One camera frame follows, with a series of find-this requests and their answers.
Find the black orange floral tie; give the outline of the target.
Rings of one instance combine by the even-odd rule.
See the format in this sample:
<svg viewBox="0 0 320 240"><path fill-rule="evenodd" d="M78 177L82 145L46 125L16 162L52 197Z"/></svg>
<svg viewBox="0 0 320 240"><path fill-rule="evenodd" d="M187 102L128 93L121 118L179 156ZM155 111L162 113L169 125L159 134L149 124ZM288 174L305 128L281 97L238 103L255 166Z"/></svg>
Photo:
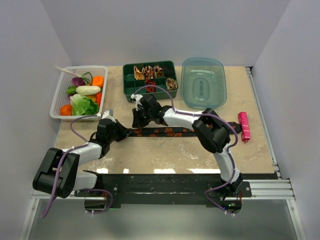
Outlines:
<svg viewBox="0 0 320 240"><path fill-rule="evenodd" d="M195 137L193 130L184 127L146 127L134 128L129 137Z"/></svg>

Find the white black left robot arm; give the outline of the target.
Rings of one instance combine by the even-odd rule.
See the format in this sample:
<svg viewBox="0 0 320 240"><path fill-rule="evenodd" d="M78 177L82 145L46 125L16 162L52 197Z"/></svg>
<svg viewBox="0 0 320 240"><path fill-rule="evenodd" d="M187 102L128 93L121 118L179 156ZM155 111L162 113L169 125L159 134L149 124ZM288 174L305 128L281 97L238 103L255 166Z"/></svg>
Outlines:
<svg viewBox="0 0 320 240"><path fill-rule="evenodd" d="M66 149L49 148L33 179L33 189L60 198L82 189L92 196L99 196L104 184L95 174L85 181L84 186L76 187L78 166L103 158L113 142L126 139L131 132L132 129L124 127L118 120L103 118L85 144Z"/></svg>

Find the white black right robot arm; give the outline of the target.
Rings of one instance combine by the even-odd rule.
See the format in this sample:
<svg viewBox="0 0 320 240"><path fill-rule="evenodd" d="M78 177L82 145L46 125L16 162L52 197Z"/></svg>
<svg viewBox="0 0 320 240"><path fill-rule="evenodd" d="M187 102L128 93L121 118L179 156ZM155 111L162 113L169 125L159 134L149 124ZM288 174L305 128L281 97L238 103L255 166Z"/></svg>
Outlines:
<svg viewBox="0 0 320 240"><path fill-rule="evenodd" d="M230 144L230 132L235 134L235 129L213 109L186 111L173 105L161 106L153 95L132 94L130 98L135 102L132 110L133 128L143 128L155 122L169 128L193 130L202 147L213 154L218 164L223 192L233 197L241 190L243 177L231 153L231 148L238 142L238 136L235 135L235 142Z"/></svg>

